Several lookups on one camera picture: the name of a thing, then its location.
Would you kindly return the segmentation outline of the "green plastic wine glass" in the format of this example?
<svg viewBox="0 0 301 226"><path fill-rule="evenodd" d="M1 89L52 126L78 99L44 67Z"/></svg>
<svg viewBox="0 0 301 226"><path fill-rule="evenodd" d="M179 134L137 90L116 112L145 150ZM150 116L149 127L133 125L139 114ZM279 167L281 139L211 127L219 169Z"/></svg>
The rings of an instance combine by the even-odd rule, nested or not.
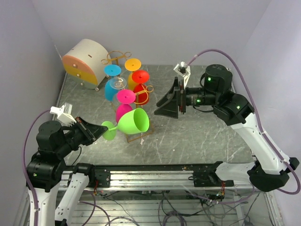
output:
<svg viewBox="0 0 301 226"><path fill-rule="evenodd" d="M134 135L146 132L150 127L150 120L147 113L142 108L136 108L124 114L117 125L110 121L105 121L102 126L107 126L108 131L102 137L106 140L113 140L117 130L126 135Z"/></svg>

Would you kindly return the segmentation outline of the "red plastic wine glass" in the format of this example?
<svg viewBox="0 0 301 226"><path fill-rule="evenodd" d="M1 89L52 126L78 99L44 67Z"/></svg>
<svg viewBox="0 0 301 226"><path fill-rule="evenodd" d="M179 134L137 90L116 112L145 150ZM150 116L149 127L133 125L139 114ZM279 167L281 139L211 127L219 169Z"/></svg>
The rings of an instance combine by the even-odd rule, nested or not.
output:
<svg viewBox="0 0 301 226"><path fill-rule="evenodd" d="M137 70L132 74L132 80L136 85L134 86L133 92L138 93L142 91L141 94L136 96L136 103L139 105L145 105L149 101L149 97L146 90L145 83L149 80L150 75L145 70Z"/></svg>

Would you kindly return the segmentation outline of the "orange plastic wine glass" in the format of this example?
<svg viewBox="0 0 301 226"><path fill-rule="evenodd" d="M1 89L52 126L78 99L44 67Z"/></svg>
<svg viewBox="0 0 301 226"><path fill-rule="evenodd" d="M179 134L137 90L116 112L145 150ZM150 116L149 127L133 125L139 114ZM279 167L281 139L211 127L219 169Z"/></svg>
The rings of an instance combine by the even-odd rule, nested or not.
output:
<svg viewBox="0 0 301 226"><path fill-rule="evenodd" d="M129 90L134 90L135 86L137 85L137 83L133 81L132 75L135 71L141 68L141 65L141 61L137 58L131 58L125 62L125 68L130 72L127 79L127 85Z"/></svg>

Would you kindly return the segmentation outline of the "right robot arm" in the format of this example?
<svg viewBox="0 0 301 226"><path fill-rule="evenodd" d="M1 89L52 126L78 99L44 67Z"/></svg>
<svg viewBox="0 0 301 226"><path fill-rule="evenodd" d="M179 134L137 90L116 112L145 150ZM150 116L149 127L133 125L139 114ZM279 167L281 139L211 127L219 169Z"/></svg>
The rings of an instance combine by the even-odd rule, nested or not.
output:
<svg viewBox="0 0 301 226"><path fill-rule="evenodd" d="M155 115L177 119L187 106L211 106L212 112L236 131L251 149L255 160L250 163L226 163L218 161L210 166L204 176L195 175L198 182L208 180L212 186L223 181L235 180L252 184L263 192L282 188L300 162L277 150L267 134L260 131L254 107L241 94L232 92L232 73L225 66L213 64L206 67L200 79L200 87L188 88L190 67L184 62L177 64L175 77L168 93L157 102Z"/></svg>

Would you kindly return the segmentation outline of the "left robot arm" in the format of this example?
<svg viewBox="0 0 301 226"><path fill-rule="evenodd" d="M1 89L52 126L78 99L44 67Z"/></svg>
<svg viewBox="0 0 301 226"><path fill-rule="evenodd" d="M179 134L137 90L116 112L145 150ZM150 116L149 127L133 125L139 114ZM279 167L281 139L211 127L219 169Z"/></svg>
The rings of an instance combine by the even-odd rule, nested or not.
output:
<svg viewBox="0 0 301 226"><path fill-rule="evenodd" d="M82 145L93 144L105 132L106 126L95 125L77 117L71 126L58 121L40 125L36 136L38 151L25 167L26 186L30 196L31 226L68 226L81 194L96 182L95 167L77 163L73 167L70 185L59 205L56 196L66 168L64 158Z"/></svg>

